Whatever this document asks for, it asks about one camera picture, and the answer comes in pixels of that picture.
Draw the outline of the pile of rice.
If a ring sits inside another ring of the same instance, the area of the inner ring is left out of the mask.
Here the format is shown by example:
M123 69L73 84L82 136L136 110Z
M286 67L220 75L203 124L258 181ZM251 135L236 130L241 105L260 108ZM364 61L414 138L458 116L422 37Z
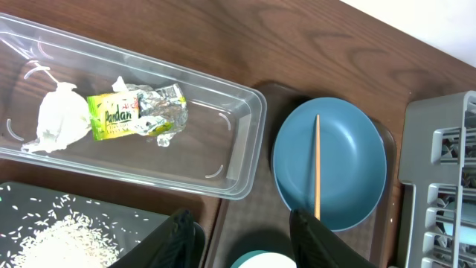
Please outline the pile of rice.
M110 267L152 230L151 213L16 183L1 185L2 267Z

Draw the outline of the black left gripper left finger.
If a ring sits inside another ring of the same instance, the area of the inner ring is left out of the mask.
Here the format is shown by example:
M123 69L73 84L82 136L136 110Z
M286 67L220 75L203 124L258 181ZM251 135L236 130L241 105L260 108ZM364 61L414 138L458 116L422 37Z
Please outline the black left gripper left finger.
M193 215L180 209L110 268L192 268L195 236Z

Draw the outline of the wooden chopstick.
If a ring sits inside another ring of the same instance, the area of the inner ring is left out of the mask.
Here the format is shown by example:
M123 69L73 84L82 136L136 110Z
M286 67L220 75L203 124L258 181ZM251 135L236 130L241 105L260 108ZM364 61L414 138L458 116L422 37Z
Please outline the wooden chopstick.
M315 122L315 211L314 215L319 220L321 218L321 134L320 115L316 115Z

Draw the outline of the white tissue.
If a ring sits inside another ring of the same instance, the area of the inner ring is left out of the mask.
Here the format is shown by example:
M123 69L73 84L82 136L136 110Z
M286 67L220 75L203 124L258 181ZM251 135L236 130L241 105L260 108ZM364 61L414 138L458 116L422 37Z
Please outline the white tissue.
M27 153L64 150L91 130L89 105L73 83L60 82L39 107L36 139L22 145Z

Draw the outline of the light blue cup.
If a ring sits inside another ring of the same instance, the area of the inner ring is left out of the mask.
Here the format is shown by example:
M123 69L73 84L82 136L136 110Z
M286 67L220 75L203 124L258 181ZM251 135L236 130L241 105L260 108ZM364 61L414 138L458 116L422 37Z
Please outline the light blue cup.
M453 222L452 217L454 214L450 211L443 212L444 217L450 217L449 223L444 223L444 232L447 235L453 235ZM462 204L462 214L459 228L460 238L459 241L466 245L474 246L475 240L475 205L464 202Z

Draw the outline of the dark blue plate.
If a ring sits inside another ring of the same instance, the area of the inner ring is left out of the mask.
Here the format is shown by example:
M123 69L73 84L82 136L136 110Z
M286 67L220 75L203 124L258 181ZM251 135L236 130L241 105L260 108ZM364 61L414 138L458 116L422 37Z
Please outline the dark blue plate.
M340 232L376 208L387 179L383 140L370 118L338 98L308 100L281 126L272 170L286 206L315 210L315 157L321 157L321 222Z

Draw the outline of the yellow green snack wrapper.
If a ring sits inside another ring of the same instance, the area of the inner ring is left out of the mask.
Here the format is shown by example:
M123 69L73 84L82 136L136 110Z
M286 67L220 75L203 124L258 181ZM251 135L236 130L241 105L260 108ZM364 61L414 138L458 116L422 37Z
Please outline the yellow green snack wrapper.
M155 89L120 84L113 93L87 97L87 103L96 141L137 134L167 147L188 119L187 101L177 83Z

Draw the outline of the light blue bowl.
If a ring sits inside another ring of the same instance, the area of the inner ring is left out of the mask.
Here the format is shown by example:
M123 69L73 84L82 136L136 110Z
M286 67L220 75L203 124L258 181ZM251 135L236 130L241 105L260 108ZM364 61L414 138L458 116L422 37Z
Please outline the light blue bowl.
M296 263L286 255L255 250L239 257L231 268L296 268Z

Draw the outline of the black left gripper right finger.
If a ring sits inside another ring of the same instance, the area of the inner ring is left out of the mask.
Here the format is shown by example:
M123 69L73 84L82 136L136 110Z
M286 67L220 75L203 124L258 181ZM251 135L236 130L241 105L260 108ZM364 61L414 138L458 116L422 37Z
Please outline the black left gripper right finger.
M308 211L293 209L289 227L297 268L376 268Z

